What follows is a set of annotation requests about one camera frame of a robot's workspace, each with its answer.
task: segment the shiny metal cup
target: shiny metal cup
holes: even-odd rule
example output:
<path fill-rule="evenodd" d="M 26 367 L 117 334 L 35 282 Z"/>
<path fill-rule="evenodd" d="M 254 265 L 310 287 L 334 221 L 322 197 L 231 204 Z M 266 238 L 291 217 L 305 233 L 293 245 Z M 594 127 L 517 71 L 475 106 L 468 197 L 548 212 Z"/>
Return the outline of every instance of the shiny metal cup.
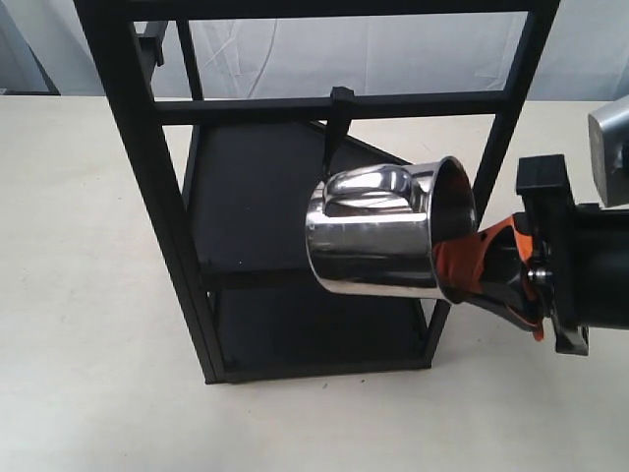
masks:
<path fill-rule="evenodd" d="M 437 276 L 435 244 L 477 229 L 465 170 L 454 157 L 380 164 L 319 183 L 306 245 L 320 284 L 335 293 L 460 301 Z"/>

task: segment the white curtain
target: white curtain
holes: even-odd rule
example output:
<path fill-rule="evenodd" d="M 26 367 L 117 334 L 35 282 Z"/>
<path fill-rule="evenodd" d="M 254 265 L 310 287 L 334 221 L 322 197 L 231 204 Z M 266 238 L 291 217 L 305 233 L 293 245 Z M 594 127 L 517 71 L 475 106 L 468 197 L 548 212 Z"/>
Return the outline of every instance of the white curtain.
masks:
<path fill-rule="evenodd" d="M 102 93 L 71 0 L 4 0 L 57 88 Z M 321 96 L 500 89 L 523 14 L 242 20 L 192 24 L 206 96 Z M 629 93 L 629 2 L 563 0 L 531 99 Z M 158 96 L 188 96 L 174 27 Z"/>

